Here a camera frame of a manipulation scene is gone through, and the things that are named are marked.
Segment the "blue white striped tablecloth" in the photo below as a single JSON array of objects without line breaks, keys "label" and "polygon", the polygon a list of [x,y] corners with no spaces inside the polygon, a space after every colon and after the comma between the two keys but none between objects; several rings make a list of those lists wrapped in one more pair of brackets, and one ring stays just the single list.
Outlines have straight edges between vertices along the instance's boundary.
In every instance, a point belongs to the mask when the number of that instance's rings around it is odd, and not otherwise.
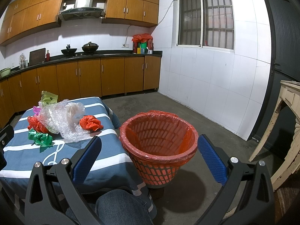
[{"label": "blue white striped tablecloth", "polygon": [[1,185],[13,208],[20,213],[24,212],[26,190],[36,162],[46,166],[57,164],[63,158],[71,158],[97,135],[102,141],[102,150],[84,183],[78,187],[79,191],[82,194],[96,194],[124,189],[145,201],[150,217],[155,218],[157,209],[151,194],[117,136],[116,129],[121,126],[117,116],[99,97],[75,99],[75,102],[84,104],[86,115],[93,115],[100,120],[103,130],[91,133],[79,142],[69,142],[61,136],[54,136],[52,146],[40,147],[28,139],[27,118],[33,115],[33,109],[28,109],[16,123],[14,137],[4,147],[7,165],[1,170]]}]

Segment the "glass jar on counter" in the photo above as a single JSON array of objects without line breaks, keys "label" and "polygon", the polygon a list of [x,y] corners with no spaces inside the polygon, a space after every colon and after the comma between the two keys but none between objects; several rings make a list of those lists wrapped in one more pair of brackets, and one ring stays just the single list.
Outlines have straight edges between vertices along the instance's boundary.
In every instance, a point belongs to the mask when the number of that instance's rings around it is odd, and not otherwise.
[{"label": "glass jar on counter", "polygon": [[20,62],[19,62],[19,67],[20,69],[24,69],[26,67],[26,56],[22,53],[20,54]]}]

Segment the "upper wooden kitchen cabinets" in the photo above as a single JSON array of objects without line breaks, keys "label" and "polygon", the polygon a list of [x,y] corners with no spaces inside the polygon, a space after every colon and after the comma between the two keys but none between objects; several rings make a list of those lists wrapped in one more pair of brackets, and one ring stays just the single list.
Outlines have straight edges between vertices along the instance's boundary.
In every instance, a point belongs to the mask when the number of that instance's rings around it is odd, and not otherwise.
[{"label": "upper wooden kitchen cabinets", "polygon": [[159,0],[14,0],[1,25],[1,46],[74,19],[152,27],[158,13]]}]

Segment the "lower wooden kitchen cabinets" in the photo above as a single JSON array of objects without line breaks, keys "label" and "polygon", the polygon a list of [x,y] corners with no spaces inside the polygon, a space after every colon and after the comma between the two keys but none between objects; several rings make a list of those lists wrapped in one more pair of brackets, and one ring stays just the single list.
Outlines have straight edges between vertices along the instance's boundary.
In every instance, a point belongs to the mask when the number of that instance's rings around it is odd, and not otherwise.
[{"label": "lower wooden kitchen cabinets", "polygon": [[114,55],[37,66],[1,79],[1,128],[37,106],[48,91],[59,100],[105,97],[159,88],[161,55]]}]

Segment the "clear bubble wrap sheet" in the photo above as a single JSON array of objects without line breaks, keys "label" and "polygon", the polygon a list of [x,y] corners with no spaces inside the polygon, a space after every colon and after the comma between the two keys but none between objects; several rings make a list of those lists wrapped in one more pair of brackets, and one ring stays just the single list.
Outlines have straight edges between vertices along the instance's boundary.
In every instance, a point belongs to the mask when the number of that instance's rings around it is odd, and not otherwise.
[{"label": "clear bubble wrap sheet", "polygon": [[67,143],[91,138],[91,132],[84,130],[79,124],[86,115],[84,104],[63,100],[54,104],[39,102],[39,107],[38,121],[50,133],[60,135]]}]

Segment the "dark green plastic bag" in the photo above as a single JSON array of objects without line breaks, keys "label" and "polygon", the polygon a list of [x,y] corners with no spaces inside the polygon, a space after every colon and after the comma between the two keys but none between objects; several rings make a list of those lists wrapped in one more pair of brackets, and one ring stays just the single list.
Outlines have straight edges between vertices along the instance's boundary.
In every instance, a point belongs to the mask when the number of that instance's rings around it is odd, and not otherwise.
[{"label": "dark green plastic bag", "polygon": [[52,146],[53,141],[53,137],[50,134],[36,132],[33,128],[31,128],[28,132],[28,139],[32,140],[35,145],[41,147]]}]

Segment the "barred window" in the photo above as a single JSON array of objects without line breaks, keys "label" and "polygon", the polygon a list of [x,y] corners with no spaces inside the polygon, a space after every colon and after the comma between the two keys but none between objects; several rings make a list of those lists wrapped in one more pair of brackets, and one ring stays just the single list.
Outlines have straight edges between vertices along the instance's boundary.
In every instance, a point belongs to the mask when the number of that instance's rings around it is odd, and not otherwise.
[{"label": "barred window", "polygon": [[234,49],[232,0],[177,0],[176,46]]}]

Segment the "dark wooden cutting board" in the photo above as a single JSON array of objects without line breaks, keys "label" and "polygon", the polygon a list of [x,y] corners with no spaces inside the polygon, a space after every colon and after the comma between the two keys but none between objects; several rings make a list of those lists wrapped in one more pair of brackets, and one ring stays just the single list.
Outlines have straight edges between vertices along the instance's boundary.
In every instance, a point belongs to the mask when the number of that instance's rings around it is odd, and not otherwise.
[{"label": "dark wooden cutting board", "polygon": [[45,62],[46,48],[37,49],[29,53],[28,65],[33,66]]}]

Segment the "worn white wooden table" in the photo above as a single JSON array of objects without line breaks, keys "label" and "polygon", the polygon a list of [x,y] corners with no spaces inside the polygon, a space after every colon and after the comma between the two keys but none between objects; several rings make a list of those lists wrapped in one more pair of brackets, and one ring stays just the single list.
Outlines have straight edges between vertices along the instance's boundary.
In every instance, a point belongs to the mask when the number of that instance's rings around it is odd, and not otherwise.
[{"label": "worn white wooden table", "polygon": [[274,191],[280,188],[289,176],[299,171],[299,83],[296,81],[282,80],[280,84],[279,96],[269,124],[257,147],[249,157],[249,161],[252,162],[259,154],[272,133],[279,114],[284,108],[288,108],[294,118],[294,121],[292,121],[294,124],[293,133],[288,133],[284,129],[280,129],[278,140],[275,142],[277,152],[283,152],[286,156],[282,165],[271,177]]}]

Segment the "red plastic bag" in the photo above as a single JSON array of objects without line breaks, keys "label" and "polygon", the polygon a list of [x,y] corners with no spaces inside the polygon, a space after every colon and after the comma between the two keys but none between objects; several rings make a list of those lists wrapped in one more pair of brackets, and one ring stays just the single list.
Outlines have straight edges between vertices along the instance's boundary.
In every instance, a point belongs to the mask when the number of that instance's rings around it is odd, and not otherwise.
[{"label": "red plastic bag", "polygon": [[40,123],[40,121],[38,121],[36,116],[28,116],[27,117],[27,121],[28,121],[28,130],[31,130],[32,128],[38,132],[38,133],[44,133],[44,134],[49,134],[49,130],[47,130],[47,128]]},{"label": "red plastic bag", "polygon": [[87,131],[96,132],[103,130],[104,126],[101,124],[101,121],[95,118],[93,115],[83,116],[79,121],[79,125]]}]

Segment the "green basin on counter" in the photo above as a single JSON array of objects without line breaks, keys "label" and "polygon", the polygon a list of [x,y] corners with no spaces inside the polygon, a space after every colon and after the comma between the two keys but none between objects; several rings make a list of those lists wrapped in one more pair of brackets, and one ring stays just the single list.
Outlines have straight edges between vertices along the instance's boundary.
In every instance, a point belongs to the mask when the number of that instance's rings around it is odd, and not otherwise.
[{"label": "green basin on counter", "polygon": [[10,72],[11,72],[11,69],[9,67],[0,70],[0,77],[4,78],[5,76],[8,76],[10,74]]}]

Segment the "green paw print bag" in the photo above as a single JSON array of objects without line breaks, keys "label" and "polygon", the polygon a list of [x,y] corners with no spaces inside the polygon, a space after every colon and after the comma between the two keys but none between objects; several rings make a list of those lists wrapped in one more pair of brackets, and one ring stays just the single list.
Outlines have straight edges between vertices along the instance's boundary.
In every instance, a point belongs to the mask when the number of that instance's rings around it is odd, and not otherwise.
[{"label": "green paw print bag", "polygon": [[57,100],[58,100],[58,95],[50,93],[48,91],[42,91],[39,106],[44,107],[47,105],[56,104]]}]

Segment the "black lidded wok right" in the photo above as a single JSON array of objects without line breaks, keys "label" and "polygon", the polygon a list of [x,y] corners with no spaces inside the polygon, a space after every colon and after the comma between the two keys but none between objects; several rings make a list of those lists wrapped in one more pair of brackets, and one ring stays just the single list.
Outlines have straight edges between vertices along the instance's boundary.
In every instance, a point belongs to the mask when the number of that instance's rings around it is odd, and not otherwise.
[{"label": "black lidded wok right", "polygon": [[94,54],[99,48],[97,43],[88,42],[82,46],[82,50],[86,54]]}]

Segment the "red bag on counter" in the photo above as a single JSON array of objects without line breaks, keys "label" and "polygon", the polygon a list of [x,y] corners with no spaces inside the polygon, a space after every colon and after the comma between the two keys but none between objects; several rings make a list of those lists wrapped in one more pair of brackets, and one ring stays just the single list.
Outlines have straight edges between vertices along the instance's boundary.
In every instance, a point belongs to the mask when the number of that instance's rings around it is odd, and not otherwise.
[{"label": "red bag on counter", "polygon": [[150,42],[153,45],[153,37],[150,34],[136,34],[132,38],[132,43],[133,43],[133,53],[137,54],[137,43],[138,42]]}]

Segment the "magenta plastic bag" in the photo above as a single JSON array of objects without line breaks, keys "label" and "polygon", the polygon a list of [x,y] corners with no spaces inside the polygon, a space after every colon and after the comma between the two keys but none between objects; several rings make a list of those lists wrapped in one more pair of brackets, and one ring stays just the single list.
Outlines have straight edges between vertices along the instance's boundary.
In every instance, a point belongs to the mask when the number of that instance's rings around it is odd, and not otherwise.
[{"label": "magenta plastic bag", "polygon": [[37,106],[33,106],[34,116],[38,116],[40,114],[41,108]]}]

